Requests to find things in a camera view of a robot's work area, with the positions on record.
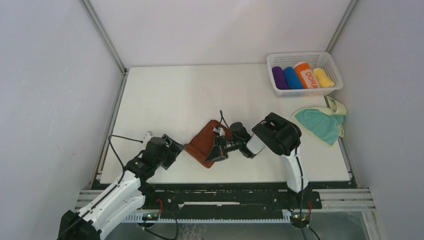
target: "white robotic arm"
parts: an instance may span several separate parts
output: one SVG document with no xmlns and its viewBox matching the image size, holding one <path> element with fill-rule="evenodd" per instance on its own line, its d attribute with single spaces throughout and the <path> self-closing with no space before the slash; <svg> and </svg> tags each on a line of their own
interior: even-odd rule
<svg viewBox="0 0 424 240">
<path fill-rule="evenodd" d="M 167 135 L 144 138 L 145 150 L 123 168 L 121 177 L 98 197 L 74 213 L 69 210 L 61 219 L 58 240 L 104 240 L 130 213 L 141 208 L 154 188 L 146 182 L 156 169 L 168 169 L 184 146 Z"/>
<path fill-rule="evenodd" d="M 206 161 L 225 160 L 228 152 L 234 150 L 240 150 L 245 157 L 253 158 L 268 147 L 280 156 L 289 192 L 301 196 L 299 199 L 302 204 L 309 181 L 304 176 L 300 160 L 300 129 L 272 112 L 252 129 L 252 136 L 240 122 L 233 123 L 229 129 L 234 138 L 217 136 Z M 69 210 L 63 215 L 58 240 L 104 240 L 123 219 L 145 204 L 149 194 L 154 193 L 153 186 L 146 180 L 160 166 L 168 169 L 184 149 L 183 145 L 167 135 L 152 137 L 150 132 L 143 144 L 145 150 L 140 152 L 141 157 L 136 156 L 130 160 L 123 168 L 121 177 L 77 213 Z"/>
</svg>

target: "yellow cloth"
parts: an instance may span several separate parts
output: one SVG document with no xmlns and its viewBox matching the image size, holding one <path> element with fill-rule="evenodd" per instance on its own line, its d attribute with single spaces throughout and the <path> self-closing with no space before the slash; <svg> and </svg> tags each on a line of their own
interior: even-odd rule
<svg viewBox="0 0 424 240">
<path fill-rule="evenodd" d="M 316 79 L 318 79 L 318 83 L 321 88 L 332 88 L 334 87 L 334 82 L 327 76 L 326 71 L 324 69 L 317 67 L 313 70 L 313 74 Z"/>
</svg>

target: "white wall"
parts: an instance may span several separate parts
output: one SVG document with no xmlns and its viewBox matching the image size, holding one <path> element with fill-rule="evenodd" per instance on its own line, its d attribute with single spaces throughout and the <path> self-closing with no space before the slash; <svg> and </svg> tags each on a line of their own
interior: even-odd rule
<svg viewBox="0 0 424 240">
<path fill-rule="evenodd" d="M 56 239 L 121 74 L 77 0 L 1 1 L 0 18 L 1 239 Z"/>
<path fill-rule="evenodd" d="M 389 239 L 424 228 L 424 1 L 360 1 L 333 52 L 346 142 Z"/>
<path fill-rule="evenodd" d="M 126 67 L 324 51 L 350 0 L 92 0 Z"/>
</svg>

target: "white plastic basket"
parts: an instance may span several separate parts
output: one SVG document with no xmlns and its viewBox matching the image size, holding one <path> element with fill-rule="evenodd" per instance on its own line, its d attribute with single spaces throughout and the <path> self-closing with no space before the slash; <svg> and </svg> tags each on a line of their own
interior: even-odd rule
<svg viewBox="0 0 424 240">
<path fill-rule="evenodd" d="M 298 62 L 307 62 L 311 69 L 322 68 L 327 73 L 327 76 L 335 83 L 334 87 L 325 88 L 308 88 L 308 89 L 289 89 L 280 90 L 276 87 L 272 68 L 279 66 L 282 69 L 294 67 Z M 302 52 L 286 52 L 274 53 L 266 57 L 268 65 L 269 77 L 272 87 L 275 90 L 275 95 L 282 97 L 304 97 L 304 96 L 325 96 L 334 90 L 339 90 L 343 87 L 342 76 L 337 69 L 336 63 L 328 52 L 325 51 L 302 51 Z"/>
</svg>

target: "teal cloth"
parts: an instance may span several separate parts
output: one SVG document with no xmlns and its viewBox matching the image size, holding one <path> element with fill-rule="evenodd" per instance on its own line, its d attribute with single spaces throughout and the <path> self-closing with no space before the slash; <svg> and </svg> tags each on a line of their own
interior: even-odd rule
<svg viewBox="0 0 424 240">
<path fill-rule="evenodd" d="M 306 132 L 332 147 L 337 139 L 345 136 L 342 126 L 347 113 L 343 104 L 327 96 L 329 107 L 310 107 L 293 114 L 293 121 Z"/>
</svg>

